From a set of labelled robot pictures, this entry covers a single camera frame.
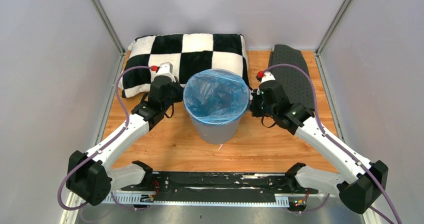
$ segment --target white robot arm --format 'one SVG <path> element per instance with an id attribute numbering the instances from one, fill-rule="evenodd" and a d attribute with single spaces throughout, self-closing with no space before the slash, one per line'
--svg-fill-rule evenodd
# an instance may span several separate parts
<path id="1" fill-rule="evenodd" d="M 150 85 L 148 100 L 145 94 L 129 115 L 128 125 L 122 123 L 102 142 L 90 148 L 85 153 L 75 151 L 69 158 L 68 172 L 79 163 L 97 153 L 89 162 L 79 168 L 66 182 L 66 187 L 85 201 L 95 206 L 100 204 L 110 192 L 129 185 L 149 186 L 151 180 L 146 178 L 152 169 L 140 161 L 134 161 L 129 166 L 112 169 L 112 165 L 137 139 L 148 133 L 160 122 L 169 107 L 183 100 L 183 88 L 172 75 L 172 64 L 163 63 Z M 116 138 L 122 129 L 125 130 Z M 107 148 L 102 146 L 110 142 Z"/>
<path id="2" fill-rule="evenodd" d="M 305 140 L 339 171 L 333 173 L 297 163 L 285 173 L 292 180 L 292 189 L 312 188 L 339 196 L 349 209 L 356 213 L 364 213 L 381 192 L 360 165 L 363 164 L 369 169 L 384 187 L 387 180 L 387 166 L 381 161 L 372 163 L 324 127 L 328 136 L 339 142 L 359 160 L 354 161 L 323 135 L 312 110 L 301 104 L 289 102 L 282 85 L 275 81 L 270 72 L 265 72 L 260 80 L 261 84 L 254 90 L 249 107 L 252 115 L 273 118 L 280 128 Z M 76 151 L 69 158 L 68 171 L 97 152 L 97 155 L 73 174 L 66 183 L 68 189 L 93 206 L 100 204 L 111 191 L 130 185 L 149 186 L 152 182 L 151 178 L 149 179 L 152 169 L 140 161 L 134 161 L 127 167 L 117 169 L 111 167 L 133 142 L 148 133 L 164 118 L 169 107 L 173 108 L 174 103 L 182 101 L 183 90 L 172 75 L 170 63 L 161 64 L 151 83 L 148 101 L 145 101 L 145 97 L 132 110 L 126 130 L 107 148 L 99 150 L 126 126 L 125 122 L 101 143 L 85 153 Z"/>
<path id="3" fill-rule="evenodd" d="M 270 72 L 259 72 L 257 78 L 261 82 L 253 92 L 249 108 L 252 116 L 272 118 L 280 128 L 309 143 L 339 171 L 333 173 L 297 163 L 286 172 L 286 176 L 292 177 L 293 185 L 339 196 L 349 209 L 363 214 L 382 194 L 364 168 L 385 188 L 387 166 L 380 160 L 373 163 L 351 149 L 318 122 L 312 110 L 299 103 L 290 103 L 283 86 Z"/>

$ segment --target black perforated pad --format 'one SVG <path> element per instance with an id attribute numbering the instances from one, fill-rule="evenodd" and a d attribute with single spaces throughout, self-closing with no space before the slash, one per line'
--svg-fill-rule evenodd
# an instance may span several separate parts
<path id="1" fill-rule="evenodd" d="M 275 45 L 269 58 L 269 67 L 276 64 L 291 64 L 299 67 L 309 75 L 308 66 L 302 52 L 287 45 Z M 301 103 L 314 110 L 314 97 L 311 86 L 305 76 L 290 67 L 276 67 L 271 70 L 275 80 L 280 82 L 285 94 L 292 104 Z"/>

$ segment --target trash can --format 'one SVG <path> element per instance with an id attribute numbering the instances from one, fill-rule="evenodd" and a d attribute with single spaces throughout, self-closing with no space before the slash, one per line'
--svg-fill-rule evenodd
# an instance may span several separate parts
<path id="1" fill-rule="evenodd" d="M 207 143 L 223 144 L 236 134 L 250 90 L 237 74 L 209 69 L 190 77 L 183 102 L 198 135 Z"/>

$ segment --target black and white checkered cushion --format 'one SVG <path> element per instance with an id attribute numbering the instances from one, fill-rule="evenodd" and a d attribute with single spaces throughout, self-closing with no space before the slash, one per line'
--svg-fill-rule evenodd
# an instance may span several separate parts
<path id="1" fill-rule="evenodd" d="M 125 69 L 136 66 L 173 65 L 172 74 L 185 86 L 191 76 L 207 69 L 231 71 L 249 85 L 245 38 L 240 34 L 150 35 L 135 39 Z M 121 79 L 122 97 L 130 98 L 150 90 L 156 72 L 136 69 Z"/>

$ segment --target wood table surface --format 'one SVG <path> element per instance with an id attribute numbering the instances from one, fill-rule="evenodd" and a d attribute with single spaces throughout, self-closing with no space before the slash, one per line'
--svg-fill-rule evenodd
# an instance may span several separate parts
<path id="1" fill-rule="evenodd" d="M 252 88 L 259 82 L 256 73 L 268 66 L 271 51 L 248 51 L 248 74 Z M 314 53 L 302 51 L 310 77 L 316 89 L 318 110 L 322 123 L 333 133 L 336 128 L 321 82 Z M 124 99 L 128 111 L 140 102 L 142 94 Z M 107 120 L 104 137 L 112 133 L 125 120 L 115 96 Z M 272 120 L 265 120 L 266 125 Z M 241 118 L 235 136 L 220 145 L 204 142 L 196 133 L 183 103 L 175 104 L 174 116 L 163 119 L 149 133 L 134 142 L 113 165 L 124 167 L 132 161 L 141 161 L 154 171 L 212 171 L 212 172 L 285 172 L 297 162 L 330 172 L 336 169 L 313 147 L 275 126 L 265 128 L 261 119 L 250 112 Z"/>

